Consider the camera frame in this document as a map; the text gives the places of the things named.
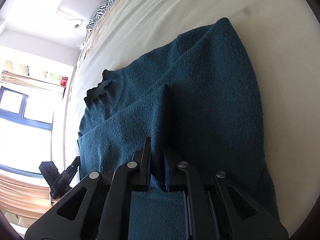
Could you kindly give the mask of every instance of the orange curtain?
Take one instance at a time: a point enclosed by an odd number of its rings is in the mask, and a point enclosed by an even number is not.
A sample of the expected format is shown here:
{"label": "orange curtain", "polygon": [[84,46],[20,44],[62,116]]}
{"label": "orange curtain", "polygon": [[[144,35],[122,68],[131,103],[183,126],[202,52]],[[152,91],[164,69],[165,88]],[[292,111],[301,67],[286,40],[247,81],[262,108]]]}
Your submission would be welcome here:
{"label": "orange curtain", "polygon": [[58,86],[55,84],[43,82],[40,80],[32,79],[25,76],[20,76],[8,71],[3,71],[0,76],[0,82],[3,83],[13,83],[17,85],[22,85],[30,88],[41,89],[41,90],[49,90],[53,92],[57,92],[59,94],[63,94],[64,87]]}
{"label": "orange curtain", "polygon": [[38,219],[51,208],[49,188],[0,174],[0,208],[20,216]]}

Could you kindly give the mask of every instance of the red object on shelf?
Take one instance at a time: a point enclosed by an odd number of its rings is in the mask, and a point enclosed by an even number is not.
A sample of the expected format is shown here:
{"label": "red object on shelf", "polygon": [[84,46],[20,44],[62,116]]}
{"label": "red object on shelf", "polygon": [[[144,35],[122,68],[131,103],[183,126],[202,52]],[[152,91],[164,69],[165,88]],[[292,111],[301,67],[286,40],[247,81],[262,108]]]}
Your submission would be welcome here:
{"label": "red object on shelf", "polygon": [[62,79],[61,79],[61,85],[65,87],[65,86],[67,85],[67,81],[68,81],[68,78],[67,78],[67,77],[62,77]]}

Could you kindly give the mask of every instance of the bed sheet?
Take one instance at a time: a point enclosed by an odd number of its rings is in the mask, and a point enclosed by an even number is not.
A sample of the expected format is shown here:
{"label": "bed sheet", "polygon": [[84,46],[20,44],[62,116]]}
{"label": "bed sheet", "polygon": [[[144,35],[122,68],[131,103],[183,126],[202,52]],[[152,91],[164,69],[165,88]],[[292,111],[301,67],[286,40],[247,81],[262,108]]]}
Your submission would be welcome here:
{"label": "bed sheet", "polygon": [[126,67],[222,17],[237,31],[257,76],[266,161],[281,222],[292,234],[320,193],[320,26],[305,0],[116,0],[90,33],[70,86],[66,163],[78,155],[83,98],[104,69]]}

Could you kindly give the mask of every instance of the window pane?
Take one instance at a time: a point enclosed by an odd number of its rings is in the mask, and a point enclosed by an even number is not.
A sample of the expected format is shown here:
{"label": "window pane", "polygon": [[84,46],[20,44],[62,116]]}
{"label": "window pane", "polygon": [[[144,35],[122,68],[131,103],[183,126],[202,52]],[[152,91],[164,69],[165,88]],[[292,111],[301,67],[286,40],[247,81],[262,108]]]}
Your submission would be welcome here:
{"label": "window pane", "polygon": [[50,161],[51,132],[0,118],[0,164],[40,173]]}
{"label": "window pane", "polygon": [[27,99],[25,118],[52,123],[53,110],[56,100],[50,97],[31,96]]}
{"label": "window pane", "polygon": [[1,98],[0,108],[18,114],[22,98],[22,94],[5,90]]}

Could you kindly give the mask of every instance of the triangular cutout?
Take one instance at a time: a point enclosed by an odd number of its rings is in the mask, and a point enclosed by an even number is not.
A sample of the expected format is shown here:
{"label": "triangular cutout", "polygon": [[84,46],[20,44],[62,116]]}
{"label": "triangular cutout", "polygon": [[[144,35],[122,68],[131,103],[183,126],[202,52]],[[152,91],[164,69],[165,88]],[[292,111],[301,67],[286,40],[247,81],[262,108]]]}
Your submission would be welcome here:
{"label": "triangular cutout", "polygon": [[228,187],[228,192],[240,220],[245,220],[257,214],[257,211],[254,209],[254,207],[251,206],[235,188]]}
{"label": "triangular cutout", "polygon": [[87,188],[85,187],[78,190],[78,192],[57,210],[57,214],[71,221],[75,220],[86,192]]}

